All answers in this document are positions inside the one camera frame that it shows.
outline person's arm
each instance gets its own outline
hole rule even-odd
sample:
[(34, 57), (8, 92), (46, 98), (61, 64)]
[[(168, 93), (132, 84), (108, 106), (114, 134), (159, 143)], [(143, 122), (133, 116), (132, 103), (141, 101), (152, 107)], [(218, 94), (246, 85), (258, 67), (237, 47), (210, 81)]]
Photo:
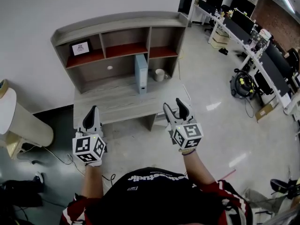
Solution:
[(103, 197), (101, 166), (86, 165), (81, 195), (87, 198)]
[(183, 160), (186, 166), (188, 178), (198, 187), (215, 182), (215, 179), (204, 166), (196, 151), (188, 155), (183, 154)]

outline cardboard box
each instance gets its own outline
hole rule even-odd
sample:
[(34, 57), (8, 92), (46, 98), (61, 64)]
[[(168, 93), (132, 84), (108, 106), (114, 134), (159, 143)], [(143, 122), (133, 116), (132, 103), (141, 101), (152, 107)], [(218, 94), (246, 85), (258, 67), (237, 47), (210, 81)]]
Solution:
[(264, 106), (261, 110), (259, 110), (256, 114), (256, 120), (259, 121), (260, 119), (262, 119), (263, 117), (265, 117), (266, 115), (268, 115), (270, 112), (272, 112), (275, 107), (278, 105), (278, 100), (277, 98), (273, 98), (270, 102), (268, 102), (266, 104), (266, 106)]

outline office desk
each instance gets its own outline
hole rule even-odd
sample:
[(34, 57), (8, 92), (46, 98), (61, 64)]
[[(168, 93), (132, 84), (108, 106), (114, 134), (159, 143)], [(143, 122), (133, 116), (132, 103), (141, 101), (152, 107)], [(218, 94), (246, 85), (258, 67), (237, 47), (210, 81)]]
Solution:
[(102, 124), (144, 117), (147, 128), (151, 130), (157, 114), (163, 112), (164, 103), (173, 110), (178, 109), (176, 98), (191, 105), (188, 92), (176, 77), (162, 82), (148, 77), (147, 93), (142, 95), (137, 91), (134, 76), (106, 79), (86, 93), (75, 91), (73, 125), (77, 128), (80, 118), (96, 105)]
[(211, 19), (213, 19), (216, 24), (215, 24), (215, 27), (213, 29), (213, 32), (211, 33), (211, 36), (208, 40), (208, 43), (211, 43), (211, 40), (213, 38), (213, 36), (215, 35), (215, 32), (217, 30), (218, 27), (221, 27), (226, 33), (228, 33), (228, 35), (230, 36), (230, 38), (232, 40), (235, 40), (238, 44), (240, 44), (242, 46), (242, 48), (245, 50), (245, 53), (247, 54), (247, 57), (245, 58), (245, 60), (243, 61), (243, 63), (241, 64), (240, 68), (239, 69), (242, 69), (246, 63), (249, 61), (249, 59), (253, 59), (253, 62), (255, 64), (255, 66), (258, 67), (258, 69), (260, 70), (260, 72), (262, 73), (263, 77), (266, 79), (268, 85), (274, 90), (274, 93), (275, 95), (277, 96), (279, 102), (281, 103), (281, 105), (286, 108), (289, 103), (291, 102), (291, 99), (290, 97), (288, 96), (288, 94), (280, 94), (280, 90), (277, 89), (277, 87), (275, 86), (274, 82), (272, 81), (272, 79), (270, 78), (269, 74), (266, 72), (265, 68), (267, 68), (268, 72), (270, 73), (270, 71), (274, 71), (274, 70), (278, 70), (276, 67), (274, 67), (273, 69), (271, 69), (270, 67), (267, 67), (266, 64), (264, 64), (263, 66), (263, 63), (258, 59), (258, 56), (260, 55), (260, 53), (254, 53), (253, 51), (250, 50), (249, 46), (248, 45), (245, 45), (244, 44), (244, 41), (243, 40), (240, 40), (228, 27), (226, 27), (225, 24), (223, 24), (224, 22), (224, 19), (218, 19), (216, 18), (214, 15), (212, 14), (209, 14), (208, 12), (206, 12), (204, 9), (202, 9), (201, 7), (199, 7), (198, 5), (194, 4), (193, 5), (193, 11), (192, 11), (192, 16), (191, 16), (191, 21), (193, 19), (193, 15), (194, 15), (194, 12), (195, 11), (198, 11), (202, 14), (201, 16), (201, 21), (203, 21), (203, 16), (204, 17), (209, 17)]

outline red sleeve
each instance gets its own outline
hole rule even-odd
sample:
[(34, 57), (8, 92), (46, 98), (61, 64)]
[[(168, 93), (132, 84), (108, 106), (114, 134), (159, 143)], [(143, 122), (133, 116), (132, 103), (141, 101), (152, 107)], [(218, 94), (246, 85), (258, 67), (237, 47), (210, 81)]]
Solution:
[(85, 209), (96, 204), (100, 198), (86, 198), (75, 194), (74, 200), (63, 210), (60, 225), (76, 224), (92, 225), (85, 214)]
[(220, 180), (200, 188), (205, 193), (210, 193), (220, 199), (224, 211), (218, 225), (252, 225), (252, 210), (247, 201), (242, 198), (225, 180)]

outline black t-shirt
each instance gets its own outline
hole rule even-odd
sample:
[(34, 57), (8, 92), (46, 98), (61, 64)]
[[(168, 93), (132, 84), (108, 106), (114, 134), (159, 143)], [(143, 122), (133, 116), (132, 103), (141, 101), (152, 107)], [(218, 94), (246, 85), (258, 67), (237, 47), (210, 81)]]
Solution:
[(79, 220), (86, 225), (252, 225), (252, 212), (226, 181), (199, 189), (183, 174), (148, 167), (124, 175), (101, 199), (78, 196), (61, 224)]
[(291, 48), (289, 51), (287, 51), (289, 56), (286, 58), (287, 62), (290, 64), (292, 68), (294, 68), (296, 71), (299, 71), (299, 54), (296, 51), (296, 49)]

